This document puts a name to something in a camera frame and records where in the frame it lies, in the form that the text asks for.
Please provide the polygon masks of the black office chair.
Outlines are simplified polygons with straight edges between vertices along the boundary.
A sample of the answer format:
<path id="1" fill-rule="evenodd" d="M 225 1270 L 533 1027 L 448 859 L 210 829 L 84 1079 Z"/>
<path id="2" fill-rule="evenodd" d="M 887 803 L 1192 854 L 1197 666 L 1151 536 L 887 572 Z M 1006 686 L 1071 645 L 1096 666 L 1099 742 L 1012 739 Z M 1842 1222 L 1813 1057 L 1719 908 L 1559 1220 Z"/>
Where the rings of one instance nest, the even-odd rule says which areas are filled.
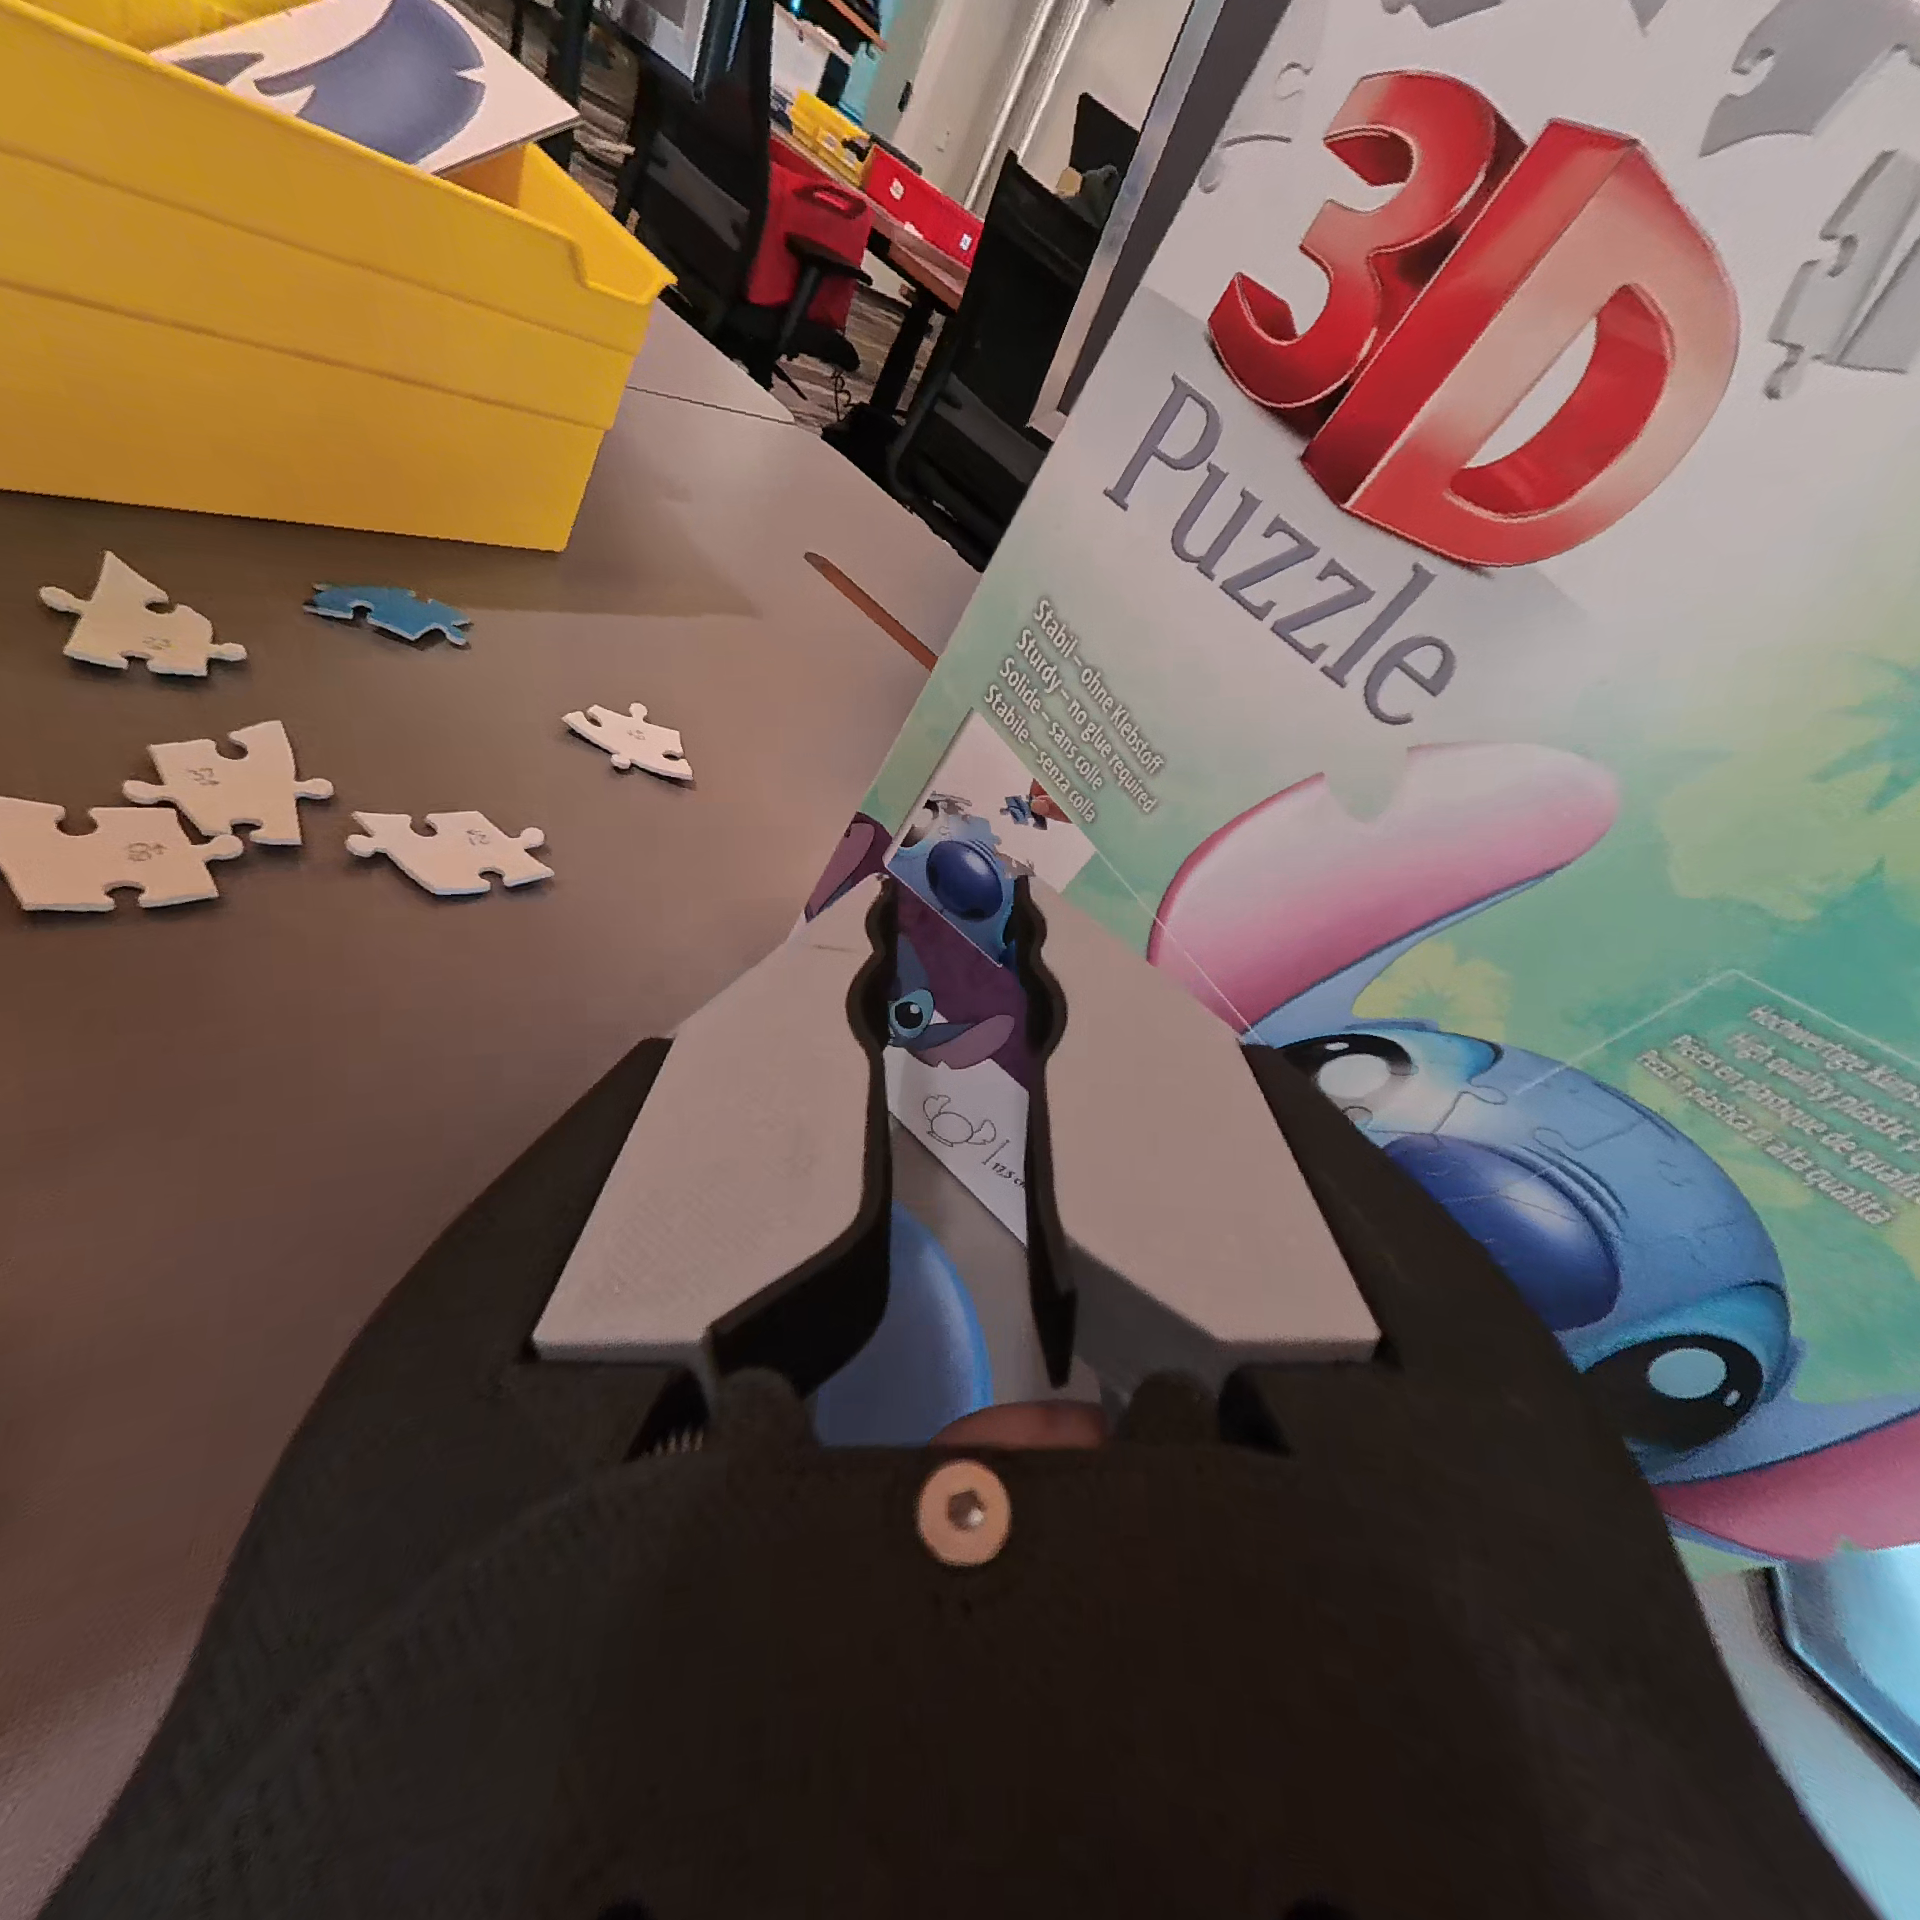
<path id="1" fill-rule="evenodd" d="M 968 285 L 887 449 L 887 488 L 972 567 L 987 567 L 1052 449 L 1034 411 L 1139 146 L 1140 131 L 1086 94 L 1069 190 L 1003 160 Z"/>

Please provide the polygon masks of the colourful cartoon puzzle box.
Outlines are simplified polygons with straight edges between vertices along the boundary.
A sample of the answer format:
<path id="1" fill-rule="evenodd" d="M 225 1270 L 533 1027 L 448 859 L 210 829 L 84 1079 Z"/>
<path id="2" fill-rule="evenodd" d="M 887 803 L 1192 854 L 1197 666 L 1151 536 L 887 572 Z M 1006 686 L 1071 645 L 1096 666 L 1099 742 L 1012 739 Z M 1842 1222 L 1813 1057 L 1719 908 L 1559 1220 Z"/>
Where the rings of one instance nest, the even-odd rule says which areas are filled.
<path id="1" fill-rule="evenodd" d="M 1200 3 L 831 875 L 1028 870 L 1917 1589 L 1917 3 Z"/>

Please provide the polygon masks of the blue puzzle piece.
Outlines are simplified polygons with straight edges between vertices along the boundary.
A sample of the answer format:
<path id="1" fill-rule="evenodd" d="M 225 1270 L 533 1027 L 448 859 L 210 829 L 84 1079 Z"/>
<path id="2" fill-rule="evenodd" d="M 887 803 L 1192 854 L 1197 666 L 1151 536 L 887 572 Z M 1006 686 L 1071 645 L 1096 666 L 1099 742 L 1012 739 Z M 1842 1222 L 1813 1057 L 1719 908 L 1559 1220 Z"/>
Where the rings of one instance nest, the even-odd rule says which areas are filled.
<path id="1" fill-rule="evenodd" d="M 421 595 L 398 585 L 317 584 L 302 609 L 344 624 L 356 624 L 408 645 L 448 641 L 468 645 L 470 615 L 437 595 Z"/>

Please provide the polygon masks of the scatter of puzzle pieces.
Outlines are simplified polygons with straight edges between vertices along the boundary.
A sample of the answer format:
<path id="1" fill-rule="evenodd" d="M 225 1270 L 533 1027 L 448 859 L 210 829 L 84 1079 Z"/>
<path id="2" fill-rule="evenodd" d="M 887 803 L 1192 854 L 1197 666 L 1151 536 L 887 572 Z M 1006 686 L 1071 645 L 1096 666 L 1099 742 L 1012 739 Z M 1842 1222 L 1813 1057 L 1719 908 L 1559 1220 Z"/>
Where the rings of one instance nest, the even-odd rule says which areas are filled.
<path id="1" fill-rule="evenodd" d="M 168 595 L 132 563 L 105 552 L 96 584 L 79 594 L 43 585 L 38 599 L 68 620 L 63 655 L 84 667 L 207 679 L 245 664 L 249 650 L 213 620 Z M 241 726 L 225 738 L 149 746 L 151 776 L 127 780 L 123 803 L 96 805 L 73 828 L 63 805 L 2 799 L 4 889 L 25 914 L 108 914 L 120 895 L 147 910 L 218 900 L 216 868 L 246 851 L 301 851 L 304 809 L 330 803 L 335 783 L 309 774 L 285 721 Z M 356 809 L 344 847 L 383 859 L 437 900 L 531 889 L 557 873 L 540 828 L 501 828 L 480 809 L 415 820 Z"/>

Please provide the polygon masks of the yellow plastic bin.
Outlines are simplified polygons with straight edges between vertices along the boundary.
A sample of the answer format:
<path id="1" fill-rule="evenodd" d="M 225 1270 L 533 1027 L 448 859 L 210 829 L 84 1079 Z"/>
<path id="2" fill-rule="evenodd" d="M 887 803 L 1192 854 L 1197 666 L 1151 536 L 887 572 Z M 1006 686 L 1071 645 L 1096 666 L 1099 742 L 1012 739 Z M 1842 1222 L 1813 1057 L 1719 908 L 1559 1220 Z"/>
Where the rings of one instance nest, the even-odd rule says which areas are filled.
<path id="1" fill-rule="evenodd" d="M 9 492 L 562 552 L 669 268 L 536 148 L 437 177 L 4 3 Z"/>

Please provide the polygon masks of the blue round plastic stand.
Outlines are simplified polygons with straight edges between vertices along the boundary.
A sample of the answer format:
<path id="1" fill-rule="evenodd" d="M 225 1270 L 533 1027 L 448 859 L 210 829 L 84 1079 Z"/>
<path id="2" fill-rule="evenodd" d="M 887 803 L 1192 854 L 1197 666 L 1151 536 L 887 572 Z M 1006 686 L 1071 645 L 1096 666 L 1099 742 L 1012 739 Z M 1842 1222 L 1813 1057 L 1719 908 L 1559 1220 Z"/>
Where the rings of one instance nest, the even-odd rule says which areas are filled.
<path id="1" fill-rule="evenodd" d="M 1093 1449 L 1106 1412 L 1079 1400 L 996 1403 L 994 1368 L 972 1295 L 938 1238 L 890 1208 L 889 1294 L 874 1336 L 812 1400 L 829 1448 L 947 1452 Z"/>

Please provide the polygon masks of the white card with blue ears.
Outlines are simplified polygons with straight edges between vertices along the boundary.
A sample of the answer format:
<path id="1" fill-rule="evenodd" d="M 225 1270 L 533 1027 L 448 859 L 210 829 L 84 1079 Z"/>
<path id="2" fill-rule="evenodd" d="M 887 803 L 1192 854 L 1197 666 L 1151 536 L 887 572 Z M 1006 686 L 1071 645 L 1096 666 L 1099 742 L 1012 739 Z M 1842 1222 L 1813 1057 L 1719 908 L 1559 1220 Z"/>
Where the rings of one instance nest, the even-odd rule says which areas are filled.
<path id="1" fill-rule="evenodd" d="M 444 2 L 301 3 L 175 42 L 156 60 L 432 175 L 579 119 Z"/>

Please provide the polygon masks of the red storage bin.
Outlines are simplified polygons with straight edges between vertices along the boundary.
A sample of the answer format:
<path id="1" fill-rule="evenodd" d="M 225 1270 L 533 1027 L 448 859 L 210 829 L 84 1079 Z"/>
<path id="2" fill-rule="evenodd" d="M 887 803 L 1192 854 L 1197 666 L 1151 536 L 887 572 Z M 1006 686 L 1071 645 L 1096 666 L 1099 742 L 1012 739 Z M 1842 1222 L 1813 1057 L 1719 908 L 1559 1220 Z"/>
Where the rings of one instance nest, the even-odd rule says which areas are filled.
<path id="1" fill-rule="evenodd" d="M 869 200 L 892 223 L 912 231 L 924 245 L 945 254 L 963 270 L 972 270 L 983 220 L 880 137 L 870 146 L 863 186 Z"/>

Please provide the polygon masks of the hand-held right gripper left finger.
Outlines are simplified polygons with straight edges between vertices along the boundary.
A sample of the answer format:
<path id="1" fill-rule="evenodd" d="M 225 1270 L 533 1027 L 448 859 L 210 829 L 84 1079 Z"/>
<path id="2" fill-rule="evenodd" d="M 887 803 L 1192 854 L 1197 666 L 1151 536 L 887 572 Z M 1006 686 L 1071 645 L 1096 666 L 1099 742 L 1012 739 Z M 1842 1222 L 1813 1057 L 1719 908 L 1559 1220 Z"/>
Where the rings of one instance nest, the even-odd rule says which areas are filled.
<path id="1" fill-rule="evenodd" d="M 869 875 L 681 1023 L 535 1328 L 542 1358 L 705 1388 L 759 1368 L 809 1395 L 873 1337 L 897 932 Z"/>

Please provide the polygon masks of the small yellow storage bin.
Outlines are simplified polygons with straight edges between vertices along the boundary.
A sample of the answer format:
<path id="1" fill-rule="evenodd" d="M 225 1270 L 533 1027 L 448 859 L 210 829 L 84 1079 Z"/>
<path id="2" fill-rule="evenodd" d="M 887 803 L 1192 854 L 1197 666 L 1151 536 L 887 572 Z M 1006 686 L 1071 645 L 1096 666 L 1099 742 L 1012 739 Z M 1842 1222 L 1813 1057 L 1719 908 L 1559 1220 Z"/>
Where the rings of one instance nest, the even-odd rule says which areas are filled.
<path id="1" fill-rule="evenodd" d="M 787 103 L 787 125 L 793 141 L 824 166 L 851 177 L 865 177 L 874 136 L 840 105 L 801 90 Z"/>

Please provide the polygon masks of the brown background desk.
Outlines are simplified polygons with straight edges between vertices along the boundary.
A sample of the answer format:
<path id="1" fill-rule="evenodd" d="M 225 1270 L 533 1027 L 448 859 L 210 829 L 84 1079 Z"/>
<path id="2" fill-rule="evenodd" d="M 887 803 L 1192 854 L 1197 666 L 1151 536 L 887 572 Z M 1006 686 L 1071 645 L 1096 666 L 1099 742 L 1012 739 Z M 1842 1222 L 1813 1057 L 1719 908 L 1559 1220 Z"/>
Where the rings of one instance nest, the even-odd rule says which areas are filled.
<path id="1" fill-rule="evenodd" d="M 870 251 L 909 287 L 914 300 L 930 301 L 953 316 L 963 306 L 972 268 L 932 245 L 911 226 L 874 214 Z"/>

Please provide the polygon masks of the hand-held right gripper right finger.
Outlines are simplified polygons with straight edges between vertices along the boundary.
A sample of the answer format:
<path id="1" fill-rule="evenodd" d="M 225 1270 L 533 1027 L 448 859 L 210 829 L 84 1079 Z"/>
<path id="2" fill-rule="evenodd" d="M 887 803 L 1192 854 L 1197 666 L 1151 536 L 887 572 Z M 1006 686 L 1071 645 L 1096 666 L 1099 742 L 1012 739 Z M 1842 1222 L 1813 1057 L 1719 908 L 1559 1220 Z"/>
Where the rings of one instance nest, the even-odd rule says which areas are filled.
<path id="1" fill-rule="evenodd" d="M 1049 1379 L 1365 1361 L 1381 1325 L 1235 1030 L 1023 875 L 1028 1298 Z"/>

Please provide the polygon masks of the red office chair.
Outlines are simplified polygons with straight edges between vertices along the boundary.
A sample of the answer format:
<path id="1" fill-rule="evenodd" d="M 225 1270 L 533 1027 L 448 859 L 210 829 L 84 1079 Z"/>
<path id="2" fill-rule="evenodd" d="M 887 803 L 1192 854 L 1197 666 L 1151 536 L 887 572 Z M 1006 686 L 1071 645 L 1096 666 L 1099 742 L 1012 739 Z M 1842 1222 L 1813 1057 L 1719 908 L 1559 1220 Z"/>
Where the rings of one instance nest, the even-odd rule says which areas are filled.
<path id="1" fill-rule="evenodd" d="M 746 370 L 771 387 L 783 361 L 812 358 L 858 371 L 849 335 L 874 205 L 846 180 L 783 140 L 771 148 L 767 204 L 727 331 Z"/>

